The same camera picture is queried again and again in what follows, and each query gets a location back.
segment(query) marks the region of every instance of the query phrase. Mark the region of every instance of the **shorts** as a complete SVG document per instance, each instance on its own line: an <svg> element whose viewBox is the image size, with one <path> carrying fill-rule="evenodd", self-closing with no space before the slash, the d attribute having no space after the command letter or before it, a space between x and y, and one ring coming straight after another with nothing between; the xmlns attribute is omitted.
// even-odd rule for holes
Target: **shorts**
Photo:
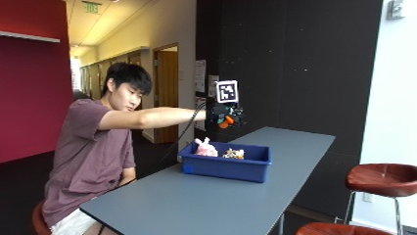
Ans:
<svg viewBox="0 0 417 235"><path fill-rule="evenodd" d="M52 235L80 235L89 229L94 219L76 209L52 227Z"/></svg>

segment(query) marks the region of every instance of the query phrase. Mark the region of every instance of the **black hair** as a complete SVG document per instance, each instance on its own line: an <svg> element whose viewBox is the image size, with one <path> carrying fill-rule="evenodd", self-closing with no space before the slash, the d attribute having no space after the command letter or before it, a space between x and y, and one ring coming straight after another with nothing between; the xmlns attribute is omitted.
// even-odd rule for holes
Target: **black hair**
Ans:
<svg viewBox="0 0 417 235"><path fill-rule="evenodd" d="M148 95L150 93L150 76L145 69L138 65L130 65L128 63L118 62L108 68L101 90L101 97L105 95L108 90L106 81L109 78L113 78L116 89L122 83L126 82L141 91L142 95Z"/></svg>

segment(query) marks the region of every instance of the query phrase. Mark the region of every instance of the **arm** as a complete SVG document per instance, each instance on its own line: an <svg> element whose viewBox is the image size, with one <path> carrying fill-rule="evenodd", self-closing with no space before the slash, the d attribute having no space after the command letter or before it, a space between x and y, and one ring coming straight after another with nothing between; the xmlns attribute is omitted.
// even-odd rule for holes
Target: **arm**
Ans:
<svg viewBox="0 0 417 235"><path fill-rule="evenodd" d="M124 185L128 183L130 180L136 179L136 170L133 167L130 168L124 168L121 172L121 180L118 183L118 186Z"/></svg>
<svg viewBox="0 0 417 235"><path fill-rule="evenodd" d="M158 107L133 112L109 111L104 115L98 130L148 129L180 124L192 119L194 110ZM198 111L194 120L206 119L206 111Z"/></svg>

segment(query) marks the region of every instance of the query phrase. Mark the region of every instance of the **person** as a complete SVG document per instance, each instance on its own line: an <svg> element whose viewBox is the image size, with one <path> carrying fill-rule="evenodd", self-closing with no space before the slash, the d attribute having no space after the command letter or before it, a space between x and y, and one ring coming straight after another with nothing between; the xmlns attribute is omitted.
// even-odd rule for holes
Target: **person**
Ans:
<svg viewBox="0 0 417 235"><path fill-rule="evenodd" d="M113 64L100 100L72 103L62 123L45 184L42 216L52 234L113 234L78 206L117 186L136 180L130 129L160 128L188 122L194 110L158 107L136 111L150 92L141 66ZM198 111L194 120L205 120Z"/></svg>

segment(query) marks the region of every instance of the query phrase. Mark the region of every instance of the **red wall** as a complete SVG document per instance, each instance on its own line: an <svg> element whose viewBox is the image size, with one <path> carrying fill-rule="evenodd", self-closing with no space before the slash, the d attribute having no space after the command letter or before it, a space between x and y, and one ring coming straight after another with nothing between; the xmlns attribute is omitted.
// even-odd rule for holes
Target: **red wall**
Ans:
<svg viewBox="0 0 417 235"><path fill-rule="evenodd" d="M72 102L65 2L1 2L0 31L60 43L0 36L0 163L54 150Z"/></svg>

